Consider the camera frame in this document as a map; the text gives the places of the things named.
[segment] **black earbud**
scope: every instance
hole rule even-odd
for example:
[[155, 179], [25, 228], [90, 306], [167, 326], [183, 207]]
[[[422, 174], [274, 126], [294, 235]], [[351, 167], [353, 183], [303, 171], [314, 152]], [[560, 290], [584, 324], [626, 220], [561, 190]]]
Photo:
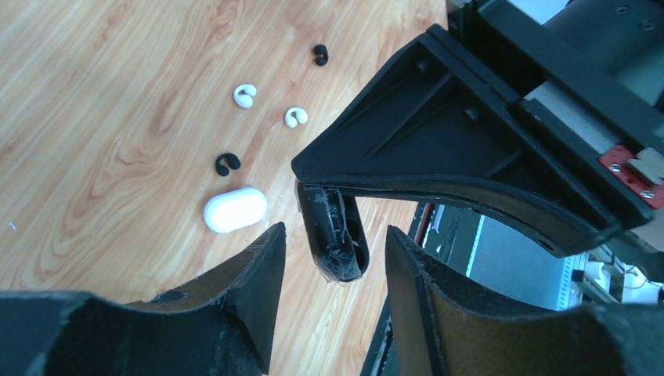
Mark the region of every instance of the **black earbud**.
[[316, 55], [316, 58], [313, 60], [316, 62], [316, 65], [322, 67], [327, 64], [329, 56], [327, 55], [327, 47], [325, 45], [316, 45], [313, 48], [313, 54]]
[[237, 170], [241, 166], [240, 159], [235, 154], [224, 153], [218, 156], [215, 161], [215, 170], [221, 176], [228, 176], [230, 173], [229, 169], [222, 164], [223, 161], [225, 161], [232, 170]]

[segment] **red bracket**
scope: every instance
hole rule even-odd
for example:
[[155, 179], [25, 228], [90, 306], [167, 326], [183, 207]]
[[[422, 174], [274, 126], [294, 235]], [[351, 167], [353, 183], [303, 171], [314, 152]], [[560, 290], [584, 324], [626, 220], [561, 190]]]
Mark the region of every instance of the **red bracket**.
[[617, 145], [600, 157], [600, 163], [613, 173], [613, 175], [617, 176], [623, 184], [641, 197], [651, 208], [664, 208], [664, 185], [649, 186], [629, 170], [627, 162], [635, 157], [636, 155], [627, 150], [627, 148]]

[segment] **white earbud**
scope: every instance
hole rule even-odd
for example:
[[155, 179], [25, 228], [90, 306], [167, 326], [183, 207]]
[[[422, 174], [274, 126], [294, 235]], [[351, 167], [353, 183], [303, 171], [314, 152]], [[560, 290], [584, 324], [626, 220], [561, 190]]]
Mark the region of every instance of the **white earbud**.
[[254, 96], [256, 95], [256, 87], [252, 84], [243, 84], [235, 88], [233, 91], [233, 98], [235, 103], [242, 108], [249, 108], [254, 105]]
[[286, 111], [286, 116], [283, 118], [288, 128], [295, 128], [298, 124], [304, 124], [309, 120], [307, 111], [300, 107], [291, 107]]

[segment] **wood grain surface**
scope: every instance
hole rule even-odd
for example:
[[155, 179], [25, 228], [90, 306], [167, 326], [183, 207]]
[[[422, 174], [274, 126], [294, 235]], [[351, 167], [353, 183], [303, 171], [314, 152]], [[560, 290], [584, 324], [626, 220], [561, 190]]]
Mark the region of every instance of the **wood grain surface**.
[[[0, 2], [0, 288], [150, 300], [287, 226], [275, 375], [358, 374], [386, 295], [387, 224], [414, 203], [361, 200], [372, 261], [352, 284], [312, 263], [290, 160], [441, 0], [3, 0]], [[327, 45], [317, 67], [311, 48]], [[251, 82], [254, 106], [232, 90]], [[304, 107], [309, 123], [283, 115]], [[243, 167], [222, 178], [214, 159]], [[211, 233], [210, 197], [255, 186], [259, 224]]]

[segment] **scuffed black surface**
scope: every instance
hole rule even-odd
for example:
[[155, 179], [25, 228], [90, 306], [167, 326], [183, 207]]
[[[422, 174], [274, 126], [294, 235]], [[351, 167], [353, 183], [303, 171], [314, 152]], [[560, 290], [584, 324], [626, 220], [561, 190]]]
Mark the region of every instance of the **scuffed black surface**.
[[76, 292], [2, 293], [0, 371], [267, 374], [285, 239], [283, 223], [274, 225], [238, 255], [174, 289], [171, 296], [182, 296], [176, 300], [117, 305]]
[[661, 374], [664, 309], [584, 305], [562, 313], [491, 291], [395, 227], [388, 293], [402, 374]]

